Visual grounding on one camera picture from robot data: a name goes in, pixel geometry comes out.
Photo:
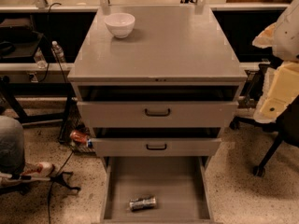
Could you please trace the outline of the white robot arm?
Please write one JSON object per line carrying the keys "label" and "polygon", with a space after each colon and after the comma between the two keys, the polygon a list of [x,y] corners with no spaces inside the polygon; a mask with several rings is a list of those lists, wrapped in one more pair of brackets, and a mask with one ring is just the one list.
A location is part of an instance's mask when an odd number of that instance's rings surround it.
{"label": "white robot arm", "polygon": [[252,45],[271,48],[282,61],[278,68],[266,70],[263,95],[253,114],[255,121],[270,123],[299,95],[299,0],[292,0],[277,21],[254,38]]}

